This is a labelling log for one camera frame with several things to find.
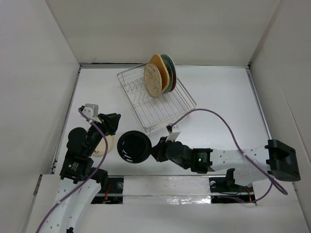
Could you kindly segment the beige bird pattern plate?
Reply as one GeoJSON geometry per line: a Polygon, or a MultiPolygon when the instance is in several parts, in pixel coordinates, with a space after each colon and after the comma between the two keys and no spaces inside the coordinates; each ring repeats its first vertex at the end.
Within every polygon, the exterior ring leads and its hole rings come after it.
{"type": "Polygon", "coordinates": [[[147,63],[144,69],[145,86],[152,97],[159,97],[162,89],[161,74],[156,65],[147,63]]]}

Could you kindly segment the square woven bamboo tray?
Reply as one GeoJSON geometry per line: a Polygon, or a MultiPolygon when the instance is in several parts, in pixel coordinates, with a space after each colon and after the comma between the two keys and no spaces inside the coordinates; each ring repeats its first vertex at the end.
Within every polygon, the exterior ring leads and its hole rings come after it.
{"type": "Polygon", "coordinates": [[[159,70],[159,73],[160,73],[161,79],[162,79],[161,92],[163,93],[165,91],[165,89],[169,86],[169,83],[170,83],[170,76],[169,76],[168,70],[165,66],[165,63],[159,54],[154,54],[152,56],[152,58],[150,59],[150,63],[156,65],[156,67],[159,70]]]}

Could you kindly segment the plain beige plate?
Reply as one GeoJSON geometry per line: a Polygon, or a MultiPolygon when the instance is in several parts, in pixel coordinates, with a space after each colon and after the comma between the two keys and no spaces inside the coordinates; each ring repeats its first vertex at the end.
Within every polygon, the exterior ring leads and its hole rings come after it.
{"type": "Polygon", "coordinates": [[[107,148],[107,152],[110,152],[114,147],[115,136],[108,135],[106,136],[108,146],[106,146],[105,140],[102,138],[99,144],[97,145],[96,149],[94,150],[92,156],[93,157],[103,157],[104,152],[107,148]]]}

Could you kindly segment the red and teal plate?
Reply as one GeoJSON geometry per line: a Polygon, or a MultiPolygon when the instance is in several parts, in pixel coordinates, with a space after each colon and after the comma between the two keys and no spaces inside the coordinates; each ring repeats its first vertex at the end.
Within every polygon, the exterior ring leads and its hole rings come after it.
{"type": "Polygon", "coordinates": [[[168,62],[170,63],[171,68],[172,68],[172,71],[173,71],[173,85],[172,85],[172,88],[170,90],[170,92],[172,92],[175,89],[176,81],[177,81],[175,63],[172,60],[172,58],[169,55],[167,55],[167,54],[161,54],[160,56],[161,56],[161,58],[167,59],[168,62]]]}

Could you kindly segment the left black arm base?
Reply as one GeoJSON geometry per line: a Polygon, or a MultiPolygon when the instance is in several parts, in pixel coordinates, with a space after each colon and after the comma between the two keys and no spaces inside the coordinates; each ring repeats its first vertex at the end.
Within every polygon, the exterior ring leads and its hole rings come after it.
{"type": "Polygon", "coordinates": [[[123,176],[109,176],[107,184],[95,196],[91,204],[122,204],[123,187],[123,176]]]}

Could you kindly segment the black round plate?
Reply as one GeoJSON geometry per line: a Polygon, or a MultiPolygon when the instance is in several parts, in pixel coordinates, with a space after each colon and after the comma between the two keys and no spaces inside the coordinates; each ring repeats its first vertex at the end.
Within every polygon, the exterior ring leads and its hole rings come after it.
{"type": "Polygon", "coordinates": [[[144,162],[150,156],[152,143],[149,137],[139,131],[128,131],[118,140],[117,150],[120,157],[132,164],[144,162]]]}

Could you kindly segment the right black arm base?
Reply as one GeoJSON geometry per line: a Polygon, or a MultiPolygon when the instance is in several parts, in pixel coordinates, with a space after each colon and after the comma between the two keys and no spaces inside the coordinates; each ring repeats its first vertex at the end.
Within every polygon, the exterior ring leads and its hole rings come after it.
{"type": "Polygon", "coordinates": [[[255,193],[252,186],[240,186],[233,184],[228,186],[225,177],[209,177],[209,187],[212,204],[238,203],[228,197],[234,197],[245,202],[255,200],[255,193]]]}

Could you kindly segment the light green flower plate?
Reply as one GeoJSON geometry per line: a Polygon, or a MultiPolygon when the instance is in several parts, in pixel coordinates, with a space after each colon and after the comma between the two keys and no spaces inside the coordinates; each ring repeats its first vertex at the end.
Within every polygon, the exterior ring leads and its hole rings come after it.
{"type": "Polygon", "coordinates": [[[173,85],[173,71],[172,71],[172,68],[170,66],[170,63],[168,62],[167,59],[165,58],[162,58],[164,64],[165,64],[165,67],[168,71],[168,74],[169,74],[169,85],[168,87],[163,91],[163,94],[166,94],[168,92],[170,92],[171,88],[172,88],[172,85],[173,85]]]}

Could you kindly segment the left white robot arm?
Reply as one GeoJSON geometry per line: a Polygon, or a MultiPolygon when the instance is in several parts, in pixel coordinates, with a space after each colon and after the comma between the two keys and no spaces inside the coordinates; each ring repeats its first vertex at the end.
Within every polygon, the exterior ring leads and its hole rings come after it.
{"type": "Polygon", "coordinates": [[[95,196],[110,188],[108,173],[93,167],[91,158],[100,141],[115,135],[120,114],[82,114],[91,125],[68,134],[67,153],[60,171],[60,183],[53,207],[37,228],[38,233],[73,233],[95,196]]]}

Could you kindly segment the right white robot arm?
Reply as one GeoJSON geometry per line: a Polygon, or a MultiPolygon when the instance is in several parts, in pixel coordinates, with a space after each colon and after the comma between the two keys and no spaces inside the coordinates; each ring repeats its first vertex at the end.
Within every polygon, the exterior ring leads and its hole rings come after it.
{"type": "Polygon", "coordinates": [[[230,191],[268,178],[283,182],[301,179],[295,149],[278,140],[268,140],[266,146],[239,151],[191,149],[162,137],[150,154],[157,162],[170,160],[198,174],[225,170],[225,187],[230,191]]]}

